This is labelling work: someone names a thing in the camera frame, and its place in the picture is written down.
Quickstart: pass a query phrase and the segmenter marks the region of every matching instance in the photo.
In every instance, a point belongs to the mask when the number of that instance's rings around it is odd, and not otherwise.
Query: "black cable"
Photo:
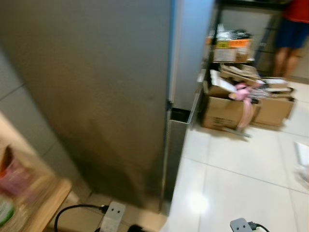
[[[269,230],[265,227],[265,226],[263,226],[263,225],[261,225],[261,224],[256,224],[258,227],[262,227],[266,232],[269,232]]]
[[[265,226],[263,226],[259,223],[254,223],[254,222],[251,221],[251,222],[248,222],[248,224],[253,231],[255,231],[257,229],[257,227],[262,227],[266,232],[269,232],[269,230]]]
[[[54,232],[58,232],[58,220],[60,218],[60,215],[64,212],[67,211],[69,209],[74,209],[74,208],[80,208],[80,207],[85,207],[85,208],[95,208],[101,211],[101,213],[105,214],[107,209],[108,209],[108,205],[102,205],[102,206],[96,206],[96,205],[92,205],[92,204],[78,204],[78,205],[72,205],[72,206],[68,206],[64,209],[62,209],[56,216],[55,218],[55,223],[54,223]]]

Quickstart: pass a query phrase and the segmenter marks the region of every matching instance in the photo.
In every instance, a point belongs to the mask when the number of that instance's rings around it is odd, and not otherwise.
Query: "cardboard box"
[[[256,104],[253,104],[254,115],[256,114],[256,109]],[[235,129],[242,118],[242,113],[242,101],[208,97],[202,126],[220,131],[223,127]]]
[[[288,82],[283,78],[265,77],[262,79],[269,88],[287,88]]]
[[[257,80],[252,80],[248,77],[240,76],[235,73],[230,73],[224,70],[220,71],[220,76],[225,78],[229,82],[237,81],[237,82],[245,82],[249,86],[254,86],[257,84]]]
[[[243,102],[233,101],[228,95],[233,88],[226,85],[218,77],[219,72],[211,70],[212,83],[204,81],[206,94],[206,111],[202,120],[202,126],[215,130],[222,130],[222,127],[235,129],[241,120]],[[265,98],[258,104],[253,104],[252,125],[262,128],[278,130],[289,118],[294,107],[294,98]]]
[[[235,86],[221,78],[220,73],[216,70],[211,70],[210,85],[205,81],[203,86],[206,93],[211,97],[228,98],[230,93],[236,92]]]
[[[252,80],[261,80],[256,68],[245,64],[220,64],[220,70],[231,72],[243,77],[247,77]]]
[[[256,116],[251,124],[259,127],[278,130],[286,118],[292,114],[294,98],[265,98],[261,99]]]
[[[252,39],[218,41],[214,50],[213,62],[246,63]]]

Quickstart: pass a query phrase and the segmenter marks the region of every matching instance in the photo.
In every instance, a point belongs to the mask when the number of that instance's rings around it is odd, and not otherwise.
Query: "leg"
[[[286,67],[285,67],[285,70],[283,72],[283,77],[288,80],[290,78],[290,75],[292,74],[294,68],[296,67],[296,64],[299,60],[299,52],[300,52],[300,49],[292,49],[290,54],[289,54],[289,57],[288,57],[288,60],[287,60],[287,63],[286,63]]]
[[[287,58],[288,52],[290,49],[288,47],[281,47],[278,49],[275,56],[275,68],[274,68],[274,77],[279,77],[282,72],[282,67]]]
[[[281,26],[277,33],[277,38],[275,46],[278,51],[275,55],[275,65],[273,75],[274,77],[280,77],[282,73],[282,68],[287,59],[288,53],[290,51],[290,43],[294,35],[294,22],[287,19],[283,19]]]

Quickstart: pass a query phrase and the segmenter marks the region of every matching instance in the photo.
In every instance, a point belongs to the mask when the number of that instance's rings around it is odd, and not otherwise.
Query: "refrigerator door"
[[[215,0],[174,1],[171,83],[173,107],[191,110]]]
[[[91,188],[157,211],[171,0],[9,0],[0,45]]]

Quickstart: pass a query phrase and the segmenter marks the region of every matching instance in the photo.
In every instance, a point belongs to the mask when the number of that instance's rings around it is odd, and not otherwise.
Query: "stainless steel refrigerator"
[[[94,191],[171,200],[213,0],[0,2],[0,46]]]

